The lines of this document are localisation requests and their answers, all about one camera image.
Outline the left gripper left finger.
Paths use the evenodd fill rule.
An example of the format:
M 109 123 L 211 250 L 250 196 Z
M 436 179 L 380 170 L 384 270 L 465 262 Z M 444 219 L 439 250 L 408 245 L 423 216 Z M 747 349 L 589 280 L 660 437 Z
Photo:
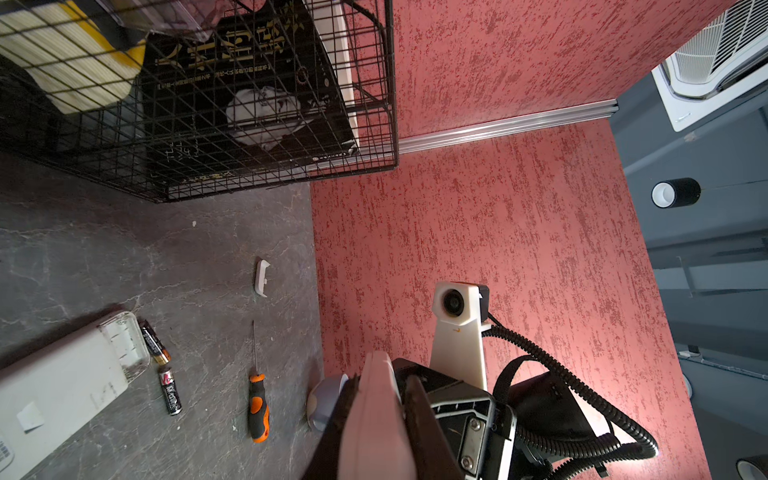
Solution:
M 349 378 L 344 384 L 325 430 L 319 432 L 320 440 L 302 479 L 337 478 L 343 430 L 357 395 L 358 385 L 358 377 Z

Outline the black gold AA battery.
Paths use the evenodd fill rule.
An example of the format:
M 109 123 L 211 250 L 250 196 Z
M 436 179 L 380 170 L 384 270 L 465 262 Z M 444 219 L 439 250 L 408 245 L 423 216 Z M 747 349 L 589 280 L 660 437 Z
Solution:
M 171 361 L 171 356 L 151 325 L 146 320 L 140 320 L 139 328 L 150 356 L 158 365 L 167 365 Z

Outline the grey white remote control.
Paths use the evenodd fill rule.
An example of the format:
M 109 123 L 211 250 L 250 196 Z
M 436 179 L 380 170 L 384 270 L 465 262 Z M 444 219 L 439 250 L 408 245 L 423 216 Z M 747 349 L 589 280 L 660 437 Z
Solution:
M 24 477 L 149 365 L 136 316 L 118 311 L 3 369 L 1 477 Z

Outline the black red AA battery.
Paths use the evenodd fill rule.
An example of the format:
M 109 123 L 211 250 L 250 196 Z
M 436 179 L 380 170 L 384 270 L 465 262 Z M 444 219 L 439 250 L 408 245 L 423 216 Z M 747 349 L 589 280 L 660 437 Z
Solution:
M 171 416 L 179 414 L 182 411 L 182 404 L 170 365 L 161 366 L 158 369 L 158 376 L 168 413 Z

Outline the white battery cover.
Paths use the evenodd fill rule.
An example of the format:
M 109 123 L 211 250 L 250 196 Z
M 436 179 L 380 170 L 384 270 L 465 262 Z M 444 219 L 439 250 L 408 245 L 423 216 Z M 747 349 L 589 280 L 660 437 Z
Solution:
M 255 269 L 255 275 L 254 275 L 254 281 L 253 281 L 253 288 L 254 293 L 261 298 L 266 298 L 266 292 L 265 288 L 268 283 L 267 279 L 267 269 L 271 266 L 271 264 L 265 260 L 260 259 L 256 262 L 256 269 Z

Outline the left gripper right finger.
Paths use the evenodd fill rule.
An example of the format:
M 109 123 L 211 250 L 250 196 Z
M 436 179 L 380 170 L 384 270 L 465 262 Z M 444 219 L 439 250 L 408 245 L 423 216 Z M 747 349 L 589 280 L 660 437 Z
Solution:
M 406 380 L 403 405 L 417 478 L 463 479 L 464 474 L 433 413 L 426 391 L 416 376 L 409 376 Z

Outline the white air conditioner remote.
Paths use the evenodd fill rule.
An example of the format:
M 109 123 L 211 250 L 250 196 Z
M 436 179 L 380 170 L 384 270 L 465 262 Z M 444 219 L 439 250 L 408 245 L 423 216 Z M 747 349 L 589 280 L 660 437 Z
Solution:
M 389 355 L 374 351 L 354 388 L 339 452 L 339 479 L 415 479 L 417 468 Z

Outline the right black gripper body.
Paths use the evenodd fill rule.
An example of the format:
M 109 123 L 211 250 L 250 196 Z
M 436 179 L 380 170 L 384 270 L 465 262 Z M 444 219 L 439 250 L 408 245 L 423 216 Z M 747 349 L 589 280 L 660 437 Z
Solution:
M 597 435 L 574 395 L 551 372 L 512 384 L 497 401 L 491 393 L 426 366 L 393 361 L 398 388 L 414 376 L 466 479 L 544 479 L 564 455 L 547 453 L 516 437 L 517 427 L 567 443 Z

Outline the orange black screwdriver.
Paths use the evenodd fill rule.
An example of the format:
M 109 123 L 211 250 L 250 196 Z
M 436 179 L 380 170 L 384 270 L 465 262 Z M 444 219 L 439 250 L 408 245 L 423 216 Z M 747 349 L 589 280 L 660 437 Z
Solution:
M 249 370 L 249 397 L 247 423 L 251 439 L 254 443 L 265 442 L 270 433 L 270 407 L 266 398 L 265 375 L 258 368 L 258 335 L 256 322 L 251 322 L 253 363 Z

